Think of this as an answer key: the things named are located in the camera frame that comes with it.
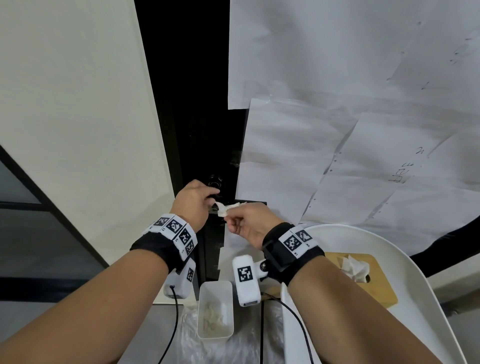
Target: plastic bag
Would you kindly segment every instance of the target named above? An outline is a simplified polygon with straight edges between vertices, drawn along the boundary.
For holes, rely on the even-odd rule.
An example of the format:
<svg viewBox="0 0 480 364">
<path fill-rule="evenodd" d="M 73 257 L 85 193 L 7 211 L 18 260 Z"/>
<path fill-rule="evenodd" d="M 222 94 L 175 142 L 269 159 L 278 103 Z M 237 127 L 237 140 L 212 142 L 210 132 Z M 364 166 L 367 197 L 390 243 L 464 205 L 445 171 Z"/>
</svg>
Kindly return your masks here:
<svg viewBox="0 0 480 364">
<path fill-rule="evenodd" d="M 224 344 L 205 344 L 197 335 L 198 306 L 185 306 L 180 318 L 179 364 L 252 364 L 260 362 L 261 305 L 234 306 L 235 331 Z M 284 364 L 280 304 L 265 302 L 264 364 Z"/>
</svg>

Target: hand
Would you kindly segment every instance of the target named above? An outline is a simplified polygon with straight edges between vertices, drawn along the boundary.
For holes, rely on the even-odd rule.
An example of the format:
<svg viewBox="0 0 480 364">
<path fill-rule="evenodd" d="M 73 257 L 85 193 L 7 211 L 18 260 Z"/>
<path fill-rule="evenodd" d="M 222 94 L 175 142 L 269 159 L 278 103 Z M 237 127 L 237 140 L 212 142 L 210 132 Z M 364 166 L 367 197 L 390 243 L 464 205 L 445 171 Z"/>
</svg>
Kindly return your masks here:
<svg viewBox="0 0 480 364">
<path fill-rule="evenodd" d="M 208 209 L 215 202 L 215 199 L 207 197 L 219 193 L 219 189 L 208 187 L 200 181 L 193 180 L 178 193 L 175 201 L 173 201 L 170 214 L 180 216 L 190 224 L 193 231 L 197 232 L 205 225 L 208 218 Z"/>
<path fill-rule="evenodd" d="M 227 210 L 224 217 L 228 230 L 242 238 L 257 249 L 262 248 L 265 235 L 278 224 L 284 222 L 266 205 L 253 202 Z"/>
</svg>

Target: black cable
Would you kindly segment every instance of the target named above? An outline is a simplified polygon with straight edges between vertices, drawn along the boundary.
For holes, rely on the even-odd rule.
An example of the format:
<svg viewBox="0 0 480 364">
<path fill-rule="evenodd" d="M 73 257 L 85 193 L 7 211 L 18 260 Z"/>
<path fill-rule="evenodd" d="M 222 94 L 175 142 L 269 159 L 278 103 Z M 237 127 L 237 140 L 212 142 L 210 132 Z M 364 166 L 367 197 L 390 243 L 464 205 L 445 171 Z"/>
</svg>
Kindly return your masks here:
<svg viewBox="0 0 480 364">
<path fill-rule="evenodd" d="M 173 334 L 172 334 L 172 337 L 170 338 L 170 342 L 168 343 L 167 348 L 165 349 L 165 352 L 163 353 L 162 357 L 160 358 L 160 361 L 158 362 L 158 364 L 160 364 L 162 362 L 163 358 L 167 354 L 167 351 L 170 348 L 170 345 L 173 341 L 173 337 L 175 336 L 175 332 L 177 331 L 177 325 L 179 323 L 179 302 L 177 301 L 177 295 L 175 294 L 175 290 L 173 289 L 174 286 L 170 286 L 170 288 L 172 289 L 172 292 L 173 292 L 173 298 L 175 298 L 175 307 L 177 309 L 177 319 L 175 320 L 175 327 L 173 328 Z"/>
<path fill-rule="evenodd" d="M 275 301 L 277 301 L 277 302 L 280 302 L 280 304 L 281 304 L 282 306 L 284 306 L 287 310 L 289 310 L 289 311 L 292 313 L 292 315 L 295 316 L 295 318 L 297 319 L 297 321 L 298 321 L 299 324 L 300 324 L 301 330 L 303 331 L 303 335 L 304 335 L 304 337 L 305 337 L 305 343 L 307 344 L 307 350 L 308 350 L 308 355 L 310 356 L 310 362 L 311 362 L 312 364 L 314 364 L 314 363 L 313 363 L 313 357 L 312 357 L 312 351 L 310 350 L 310 345 L 308 344 L 307 332 L 305 331 L 305 328 L 303 327 L 303 324 L 301 323 L 300 318 L 297 316 L 297 314 L 296 314 L 295 312 L 293 312 L 293 310 L 292 310 L 290 307 L 288 307 L 286 304 L 284 304 L 280 299 L 272 296 L 271 294 L 265 293 L 265 292 L 260 292 L 260 293 L 261 293 L 261 294 L 265 294 L 265 295 L 267 295 L 268 297 L 273 298 L 273 299 L 274 299 Z"/>
<path fill-rule="evenodd" d="M 265 301 L 262 301 L 260 314 L 260 364 L 264 364 L 264 307 Z"/>
</svg>

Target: forearm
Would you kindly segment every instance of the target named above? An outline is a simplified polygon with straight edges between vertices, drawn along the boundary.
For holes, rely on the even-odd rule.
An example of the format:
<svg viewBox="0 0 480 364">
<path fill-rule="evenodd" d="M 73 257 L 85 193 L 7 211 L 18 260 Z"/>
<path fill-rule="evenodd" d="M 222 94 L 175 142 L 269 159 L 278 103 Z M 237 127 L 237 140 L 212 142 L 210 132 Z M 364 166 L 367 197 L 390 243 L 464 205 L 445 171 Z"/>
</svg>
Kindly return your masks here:
<svg viewBox="0 0 480 364">
<path fill-rule="evenodd" d="M 319 356 L 331 364 L 441 364 L 423 343 L 324 256 L 288 292 Z"/>
<path fill-rule="evenodd" d="M 0 344 L 2 363 L 111 363 L 145 319 L 168 275 L 165 262 L 133 250 Z"/>
</svg>

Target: tissue box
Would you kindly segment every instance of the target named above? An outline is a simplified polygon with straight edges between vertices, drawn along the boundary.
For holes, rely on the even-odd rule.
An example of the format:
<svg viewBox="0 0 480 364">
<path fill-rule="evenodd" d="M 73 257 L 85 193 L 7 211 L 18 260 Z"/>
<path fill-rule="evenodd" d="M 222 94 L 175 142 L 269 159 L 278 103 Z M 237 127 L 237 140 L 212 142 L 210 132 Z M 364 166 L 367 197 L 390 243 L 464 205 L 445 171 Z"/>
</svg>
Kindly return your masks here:
<svg viewBox="0 0 480 364">
<path fill-rule="evenodd" d="M 357 254 L 357 253 L 332 253 L 325 252 L 325 256 L 338 268 L 342 267 L 343 258 L 348 258 L 351 255 L 354 259 L 364 261 L 370 264 L 370 282 L 357 283 L 366 292 L 377 300 L 383 307 L 388 308 L 398 303 L 398 298 L 390 286 L 387 277 L 380 268 L 377 260 L 370 254 Z"/>
</svg>

